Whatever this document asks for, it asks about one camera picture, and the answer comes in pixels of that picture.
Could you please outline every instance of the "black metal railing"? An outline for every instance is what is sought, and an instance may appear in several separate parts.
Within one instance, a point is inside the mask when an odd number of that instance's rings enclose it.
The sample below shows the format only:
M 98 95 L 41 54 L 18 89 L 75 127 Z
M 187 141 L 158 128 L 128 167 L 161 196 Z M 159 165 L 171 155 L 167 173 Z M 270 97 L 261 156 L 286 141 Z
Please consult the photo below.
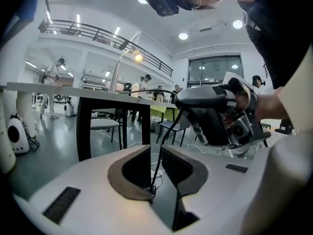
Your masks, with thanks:
M 140 54 L 143 56 L 143 62 L 149 63 L 150 65 L 156 67 L 158 70 L 172 77 L 173 69 L 171 69 L 167 64 L 162 62 L 160 59 L 158 59 L 142 47 L 121 36 L 114 35 L 114 33 L 110 31 L 85 23 L 80 23 L 79 26 L 77 26 L 77 22 L 67 20 L 51 19 L 51 22 L 52 23 L 46 23 L 46 21 L 43 20 L 43 22 L 38 27 L 40 32 L 70 35 L 74 37 L 88 37 L 91 38 L 93 41 L 103 43 L 119 50 L 129 50 L 132 45 L 134 45 L 138 48 Z

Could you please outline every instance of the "gray floor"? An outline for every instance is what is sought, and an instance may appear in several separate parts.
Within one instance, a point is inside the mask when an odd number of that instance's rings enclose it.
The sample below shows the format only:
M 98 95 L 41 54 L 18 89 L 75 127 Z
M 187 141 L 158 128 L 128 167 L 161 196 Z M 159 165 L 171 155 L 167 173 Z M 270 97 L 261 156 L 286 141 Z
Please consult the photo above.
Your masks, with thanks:
M 62 172 L 78 163 L 77 146 L 76 146 L 76 117 L 66 117 L 59 115 L 60 119 L 49 119 L 48 113 L 45 113 L 42 119 L 39 119 L 39 113 L 34 112 L 35 121 L 37 123 L 37 140 L 40 148 L 37 152 L 30 151 L 24 155 L 17 156 L 17 166 L 10 175 L 10 183 L 13 191 L 24 199 L 29 197 L 60 175 Z M 128 119 L 128 146 L 138 145 L 141 142 L 141 125 L 137 121 L 134 124 Z M 107 130 L 90 131 L 90 149 L 91 156 L 101 156 L 119 150 L 119 143 L 110 137 L 112 131 Z M 177 133 L 175 145 L 179 145 L 182 133 Z M 118 130 L 115 128 L 114 137 L 118 139 Z M 205 147 L 194 142 L 195 133 L 189 128 L 183 141 L 182 147 L 187 148 L 188 144 L 197 145 L 188 146 L 188 150 L 193 152 L 202 152 L 210 154 L 218 154 L 217 148 Z M 151 153 L 159 153 L 160 143 L 156 144 L 157 134 L 151 133 Z M 166 143 L 171 144 L 170 137 Z M 228 156 L 227 151 L 223 151 L 224 156 Z M 156 162 L 158 155 L 151 156 L 151 163 Z M 157 190 L 156 197 L 152 204 L 152 208 L 163 220 L 163 222 L 171 227 L 173 222 L 176 189 L 168 179 L 166 173 L 163 174 L 163 184 Z M 156 187 L 161 185 L 161 178 L 157 178 Z

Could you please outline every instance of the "white ceiling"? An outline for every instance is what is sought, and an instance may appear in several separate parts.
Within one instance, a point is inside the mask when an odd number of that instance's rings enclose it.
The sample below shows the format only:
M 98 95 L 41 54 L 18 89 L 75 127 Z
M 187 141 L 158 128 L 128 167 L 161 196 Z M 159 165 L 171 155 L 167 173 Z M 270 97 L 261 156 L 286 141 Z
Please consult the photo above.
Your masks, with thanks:
M 59 69 L 61 77 L 70 77 L 67 72 L 71 72 L 75 74 L 75 71 L 78 67 L 79 58 L 82 54 L 81 50 L 78 49 L 70 49 L 70 48 L 62 48 L 62 47 L 49 47 L 49 48 L 28 48 L 26 51 L 25 58 L 30 63 L 37 66 L 36 69 L 41 71 L 41 69 L 46 69 L 46 67 L 50 66 L 53 62 L 57 61 L 59 58 L 64 58 L 66 61 L 66 69 Z M 105 73 L 106 71 L 113 71 L 116 64 L 116 60 L 94 54 L 88 53 L 85 65 L 85 71 L 87 74 L 95 75 L 106 79 Z M 141 76 L 145 76 L 146 73 L 133 67 L 127 65 L 123 62 L 120 63 L 119 67 L 119 76 L 118 81 L 121 83 L 138 83 L 140 81 Z M 165 84 L 164 81 L 153 77 L 150 81 L 150 85 L 152 87 L 156 87 L 158 85 L 168 85 Z
M 137 27 L 146 33 L 169 54 L 216 44 L 250 43 L 244 28 L 236 30 L 232 27 L 234 20 L 243 17 L 236 0 L 223 0 L 216 5 L 215 10 L 210 11 L 180 9 L 178 15 L 165 18 L 159 17 L 148 4 L 140 4 L 137 0 L 49 0 L 49 3 L 69 4 L 111 13 L 131 27 Z M 199 27 L 212 27 L 214 31 L 192 34 Z M 186 41 L 178 38 L 181 32 L 189 34 Z

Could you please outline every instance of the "black table leg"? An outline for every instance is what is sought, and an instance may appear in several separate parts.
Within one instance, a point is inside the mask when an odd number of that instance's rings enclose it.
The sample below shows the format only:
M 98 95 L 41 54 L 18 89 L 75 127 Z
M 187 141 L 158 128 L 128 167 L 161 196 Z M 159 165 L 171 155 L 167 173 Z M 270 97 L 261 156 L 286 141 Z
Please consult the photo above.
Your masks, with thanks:
M 142 144 L 150 144 L 150 105 L 142 105 L 141 109 Z
M 122 111 L 123 118 L 123 148 L 127 148 L 127 110 Z
M 80 97 L 76 121 L 76 143 L 79 161 L 91 158 L 90 152 L 91 106 L 88 98 Z

